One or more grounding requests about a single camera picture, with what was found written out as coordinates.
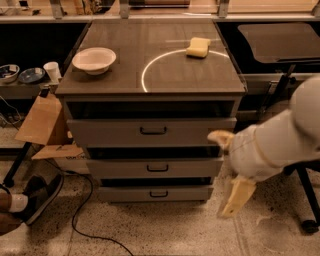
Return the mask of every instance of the metal frame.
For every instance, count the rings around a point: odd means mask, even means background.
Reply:
[[[214,21],[237,22],[237,21],[255,21],[255,22],[276,22],[276,21],[320,21],[320,0],[310,13],[270,13],[270,14],[228,14],[229,1],[220,0],[218,3],[218,12],[212,14],[171,14],[171,15],[131,15],[129,0],[120,1],[119,16],[108,15],[79,15],[66,16],[60,0],[50,0],[52,8],[52,17],[43,16],[0,16],[1,23],[37,23],[37,22],[90,22],[95,19],[139,19],[143,18],[212,18]]]

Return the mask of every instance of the gray countertop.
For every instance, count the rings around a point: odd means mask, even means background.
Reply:
[[[193,37],[211,40],[206,58],[186,56]],[[78,51],[90,47],[109,48],[117,59],[98,76],[71,64],[57,96],[245,92],[210,19],[95,20]]]

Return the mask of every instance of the shoe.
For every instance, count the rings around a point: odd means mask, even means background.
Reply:
[[[35,175],[30,178],[22,194],[30,196],[33,192],[45,187],[47,185],[45,179],[40,175]]]
[[[63,176],[58,174],[48,185],[31,193],[26,208],[22,212],[14,213],[14,216],[21,219],[26,225],[31,225],[57,196],[62,184]]]

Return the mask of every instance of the black stool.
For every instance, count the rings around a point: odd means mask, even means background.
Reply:
[[[319,231],[320,226],[320,207],[311,185],[307,169],[320,172],[320,161],[300,162],[284,168],[286,175],[291,175],[295,170],[298,172],[303,189],[308,197],[315,220],[305,220],[301,223],[303,231],[313,234]]]

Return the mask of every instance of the terrazzo floor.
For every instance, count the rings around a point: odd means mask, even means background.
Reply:
[[[0,127],[1,143],[10,143],[14,129]],[[19,193],[33,174],[47,180],[57,170],[47,161],[33,161],[31,148],[14,178],[11,192]],[[0,157],[0,179],[3,180],[14,157]],[[78,207],[90,193],[89,182],[66,175],[59,195],[31,226],[0,236],[0,255],[212,255],[212,256],[316,256],[320,251],[320,232],[306,235],[300,221],[314,219],[296,173],[275,176],[258,188],[240,213],[232,219],[221,219],[217,213],[231,171],[226,158],[215,179],[212,197],[203,202],[121,203],[101,202],[97,182],[89,201],[75,218]],[[320,175],[310,172],[317,195]]]

